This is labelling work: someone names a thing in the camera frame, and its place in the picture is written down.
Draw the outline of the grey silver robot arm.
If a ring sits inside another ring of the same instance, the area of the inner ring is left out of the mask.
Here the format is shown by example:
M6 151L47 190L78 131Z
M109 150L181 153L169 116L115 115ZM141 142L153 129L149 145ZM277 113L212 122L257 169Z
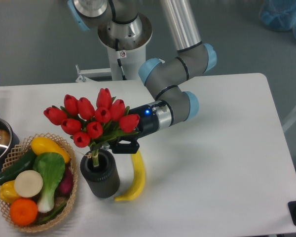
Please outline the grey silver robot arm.
M133 0L70 0L69 9L84 31L98 29L107 48L113 80L141 80L154 101L131 109L118 130L104 128L91 141L91 149L110 149L115 154L134 154L138 139L194 117L197 97L179 85L216 65L213 47L203 43L187 0L163 0L161 6L171 30L177 57L168 62L146 59L152 36L150 21Z

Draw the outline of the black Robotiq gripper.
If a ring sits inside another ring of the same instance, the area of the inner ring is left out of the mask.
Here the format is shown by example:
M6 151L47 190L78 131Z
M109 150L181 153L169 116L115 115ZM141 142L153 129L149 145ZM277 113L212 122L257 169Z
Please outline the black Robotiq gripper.
M113 154L135 154L139 150L139 138L155 133L159 128L159 118L156 114L156 104L146 104L129 111L128 115L137 114L140 117L136 126L134 135L131 139L116 139L105 142L102 145L103 150L111 150Z

